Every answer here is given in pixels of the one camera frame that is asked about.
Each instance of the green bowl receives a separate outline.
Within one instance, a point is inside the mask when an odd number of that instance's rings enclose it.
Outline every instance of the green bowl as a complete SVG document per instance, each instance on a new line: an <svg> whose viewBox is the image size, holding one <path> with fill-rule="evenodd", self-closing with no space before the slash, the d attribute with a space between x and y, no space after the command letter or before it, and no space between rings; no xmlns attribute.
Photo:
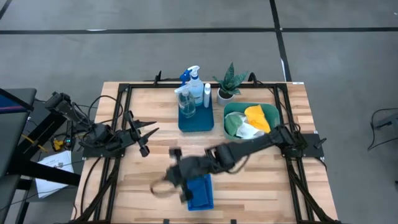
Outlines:
<svg viewBox="0 0 398 224"><path fill-rule="evenodd" d="M278 109L274 105L270 105L268 103L228 103L224 107L224 116L223 116L223 127L225 123L225 116L231 112L241 112L244 113L244 110L250 106L257 106L261 105L261 109L264 112L264 115L266 116L266 120L268 121L269 127L275 128L280 124L280 119L279 119L279 112ZM225 138L230 139L230 140L241 140L241 138L235 137L235 136L230 136L226 131L225 127L224 129L224 135Z"/></svg>

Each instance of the green cloth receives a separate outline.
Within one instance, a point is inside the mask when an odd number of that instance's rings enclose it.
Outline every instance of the green cloth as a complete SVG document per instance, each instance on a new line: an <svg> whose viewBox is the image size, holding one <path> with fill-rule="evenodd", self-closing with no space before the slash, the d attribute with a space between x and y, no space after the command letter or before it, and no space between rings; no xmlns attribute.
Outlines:
<svg viewBox="0 0 398 224"><path fill-rule="evenodd" d="M243 121L242 119L235 114L228 115L225 117L225 131L230 135L230 136L235 136L236 131L240 126L242 126Z"/></svg>

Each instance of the white flower pot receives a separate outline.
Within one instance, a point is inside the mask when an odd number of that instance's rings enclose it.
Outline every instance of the white flower pot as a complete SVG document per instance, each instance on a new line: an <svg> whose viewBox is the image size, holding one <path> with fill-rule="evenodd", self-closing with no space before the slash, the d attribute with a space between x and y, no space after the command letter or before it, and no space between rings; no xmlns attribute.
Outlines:
<svg viewBox="0 0 398 224"><path fill-rule="evenodd" d="M225 106L225 105L227 105L228 103L232 102L233 99L234 99L234 97L235 97L235 95L232 95L232 97L231 97L231 98L228 98L228 99L222 98L222 97L220 96L220 88L218 88L218 90L217 90L217 103L218 103L219 105L221 105L221 106Z"/></svg>

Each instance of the blue sponge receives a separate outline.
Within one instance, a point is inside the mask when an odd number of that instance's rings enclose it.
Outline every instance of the blue sponge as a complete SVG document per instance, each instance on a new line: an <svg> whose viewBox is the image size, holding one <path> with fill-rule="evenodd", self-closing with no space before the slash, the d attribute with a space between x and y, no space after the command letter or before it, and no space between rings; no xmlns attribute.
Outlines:
<svg viewBox="0 0 398 224"><path fill-rule="evenodd" d="M187 181L188 189L191 190L193 198L188 201L189 211L213 209L213 188L211 187L211 175L207 174Z"/></svg>

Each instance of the yellow cloth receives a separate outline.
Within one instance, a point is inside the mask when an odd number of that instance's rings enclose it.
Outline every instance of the yellow cloth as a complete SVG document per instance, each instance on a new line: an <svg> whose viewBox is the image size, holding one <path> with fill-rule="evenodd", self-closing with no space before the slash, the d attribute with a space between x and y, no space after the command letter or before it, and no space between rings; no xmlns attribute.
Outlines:
<svg viewBox="0 0 398 224"><path fill-rule="evenodd" d="M244 110L244 114L248 117L248 122L258 130L270 133L271 128L266 120L264 112L261 109L261 105L250 106Z"/></svg>

